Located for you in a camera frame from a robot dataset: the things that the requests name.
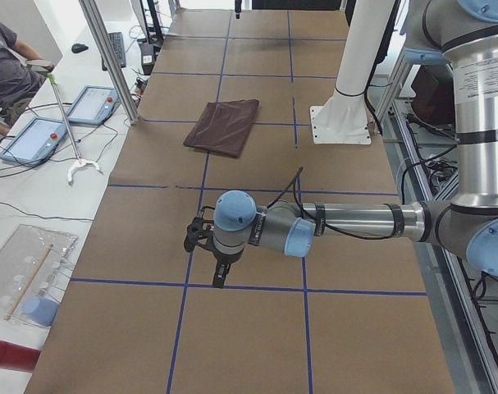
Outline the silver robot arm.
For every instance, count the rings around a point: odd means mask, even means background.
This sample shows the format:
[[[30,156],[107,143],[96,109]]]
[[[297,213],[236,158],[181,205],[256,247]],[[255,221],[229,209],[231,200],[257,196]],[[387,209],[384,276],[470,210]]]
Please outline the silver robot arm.
[[[498,277],[498,1],[412,1],[406,48],[437,50],[453,68],[459,188],[446,201],[256,205],[233,190],[217,201],[212,284],[223,287],[247,245],[303,258],[317,236],[406,237],[440,246]]]

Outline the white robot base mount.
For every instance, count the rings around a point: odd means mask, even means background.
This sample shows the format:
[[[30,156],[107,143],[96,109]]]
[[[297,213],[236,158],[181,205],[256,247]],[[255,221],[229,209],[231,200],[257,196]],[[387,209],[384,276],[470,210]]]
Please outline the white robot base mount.
[[[355,3],[334,93],[324,105],[310,108],[315,144],[371,144],[366,90],[388,22],[396,14],[394,0]]]

